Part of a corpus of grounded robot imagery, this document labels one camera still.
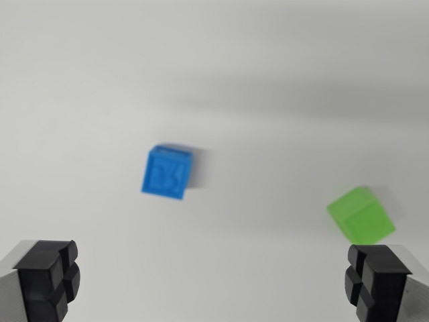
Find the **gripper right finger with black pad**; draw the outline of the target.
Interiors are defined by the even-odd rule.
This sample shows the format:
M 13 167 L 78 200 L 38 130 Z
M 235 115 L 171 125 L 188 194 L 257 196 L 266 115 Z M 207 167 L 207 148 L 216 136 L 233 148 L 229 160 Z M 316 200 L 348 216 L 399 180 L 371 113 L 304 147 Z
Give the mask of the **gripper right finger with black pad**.
M 428 269 L 399 245 L 351 245 L 345 292 L 363 322 L 428 320 Z

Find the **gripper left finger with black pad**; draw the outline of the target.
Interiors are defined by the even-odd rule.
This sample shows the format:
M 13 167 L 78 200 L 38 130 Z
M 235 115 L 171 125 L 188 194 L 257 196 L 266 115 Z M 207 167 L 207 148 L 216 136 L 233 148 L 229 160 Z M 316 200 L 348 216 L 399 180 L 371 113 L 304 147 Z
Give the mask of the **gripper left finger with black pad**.
M 63 321 L 80 287 L 75 241 L 22 240 L 1 260 L 1 321 Z

